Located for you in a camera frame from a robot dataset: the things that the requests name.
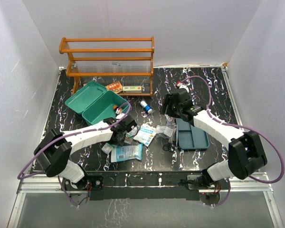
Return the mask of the blue white cotton bag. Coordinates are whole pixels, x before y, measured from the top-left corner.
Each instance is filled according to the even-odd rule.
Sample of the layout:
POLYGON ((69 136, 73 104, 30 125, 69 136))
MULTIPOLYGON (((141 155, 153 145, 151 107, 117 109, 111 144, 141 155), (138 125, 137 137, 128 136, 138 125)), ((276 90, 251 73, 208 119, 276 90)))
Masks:
POLYGON ((142 159, 143 144, 115 146, 111 150, 111 162, 123 162, 132 159, 142 159))

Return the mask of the white blue-label packet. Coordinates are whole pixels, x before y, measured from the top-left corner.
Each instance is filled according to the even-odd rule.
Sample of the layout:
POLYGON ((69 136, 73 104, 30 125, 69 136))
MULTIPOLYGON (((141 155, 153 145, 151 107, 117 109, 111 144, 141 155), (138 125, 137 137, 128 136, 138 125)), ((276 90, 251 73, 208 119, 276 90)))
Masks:
POLYGON ((156 129, 149 126, 148 124, 143 124, 138 133, 134 136, 134 140, 136 140, 139 143, 142 143, 146 147, 149 147, 150 143, 156 136, 157 132, 156 129))

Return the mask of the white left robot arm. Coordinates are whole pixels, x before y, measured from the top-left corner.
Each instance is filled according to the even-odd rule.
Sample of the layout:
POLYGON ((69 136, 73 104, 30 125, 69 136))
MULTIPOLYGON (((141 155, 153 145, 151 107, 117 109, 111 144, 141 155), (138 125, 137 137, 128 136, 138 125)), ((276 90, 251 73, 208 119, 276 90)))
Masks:
POLYGON ((34 151, 36 155, 42 148, 54 141, 39 156, 37 161, 47 177, 59 176, 70 181, 78 190, 84 190, 91 182, 84 168, 72 162, 69 156, 87 146, 109 142, 123 144, 125 135, 137 126, 131 116, 124 119, 106 118, 94 125, 61 132, 52 129, 34 151))

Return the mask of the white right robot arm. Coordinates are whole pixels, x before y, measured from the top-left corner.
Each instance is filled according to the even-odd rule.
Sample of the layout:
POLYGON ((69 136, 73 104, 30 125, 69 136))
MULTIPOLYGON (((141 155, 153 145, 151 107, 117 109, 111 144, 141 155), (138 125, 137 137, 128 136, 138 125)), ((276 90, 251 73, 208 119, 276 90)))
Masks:
POLYGON ((210 134, 228 150, 228 159, 217 162, 204 169, 201 176, 192 181, 209 189, 218 185, 222 179, 236 177, 244 180, 267 165, 267 158, 260 136, 254 131, 244 132, 238 128, 224 125, 209 115, 205 107, 193 104, 186 89, 166 94, 161 114, 180 118, 210 134))

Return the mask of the green plastic medicine box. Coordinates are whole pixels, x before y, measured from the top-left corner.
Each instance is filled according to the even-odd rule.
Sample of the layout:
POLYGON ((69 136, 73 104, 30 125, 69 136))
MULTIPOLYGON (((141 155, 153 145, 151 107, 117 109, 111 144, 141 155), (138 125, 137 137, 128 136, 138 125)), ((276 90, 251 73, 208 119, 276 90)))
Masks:
POLYGON ((115 106, 125 113, 128 102, 105 86, 91 81, 65 101, 65 105, 82 117, 88 125, 94 125, 106 118, 115 118, 115 106))

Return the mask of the white bottle green label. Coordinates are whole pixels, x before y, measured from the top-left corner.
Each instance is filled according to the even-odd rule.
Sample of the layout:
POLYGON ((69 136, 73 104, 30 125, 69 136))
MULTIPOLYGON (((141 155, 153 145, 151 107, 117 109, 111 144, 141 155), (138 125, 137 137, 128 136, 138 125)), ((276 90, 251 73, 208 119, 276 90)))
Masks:
POLYGON ((101 150, 102 150, 102 152, 104 152, 105 154, 109 154, 109 153, 112 151, 113 148, 114 148, 114 147, 113 147, 111 144, 105 143, 104 146, 101 148, 101 150))

